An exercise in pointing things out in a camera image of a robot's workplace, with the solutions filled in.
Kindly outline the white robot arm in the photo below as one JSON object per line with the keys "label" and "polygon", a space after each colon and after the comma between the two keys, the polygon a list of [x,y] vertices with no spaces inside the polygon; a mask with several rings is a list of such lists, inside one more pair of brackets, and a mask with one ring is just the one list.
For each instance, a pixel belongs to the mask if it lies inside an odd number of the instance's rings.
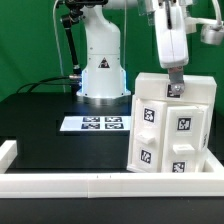
{"label": "white robot arm", "polygon": [[[160,66],[168,71],[171,91],[184,92],[183,67],[188,63],[186,7],[193,0],[108,0],[106,9],[137,7],[141,14],[154,17]],[[127,99],[126,71],[120,64],[120,30],[106,20],[103,7],[84,8],[87,38],[87,65],[82,71],[79,99],[98,105],[115,104]]]}

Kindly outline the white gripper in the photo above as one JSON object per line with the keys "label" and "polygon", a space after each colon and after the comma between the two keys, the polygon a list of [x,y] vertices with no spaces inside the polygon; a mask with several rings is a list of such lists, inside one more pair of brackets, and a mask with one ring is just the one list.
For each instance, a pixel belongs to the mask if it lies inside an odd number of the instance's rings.
{"label": "white gripper", "polygon": [[185,84],[180,66],[185,66],[189,57],[184,16],[178,0],[158,0],[154,22],[160,66],[168,69],[172,93],[181,95]]}

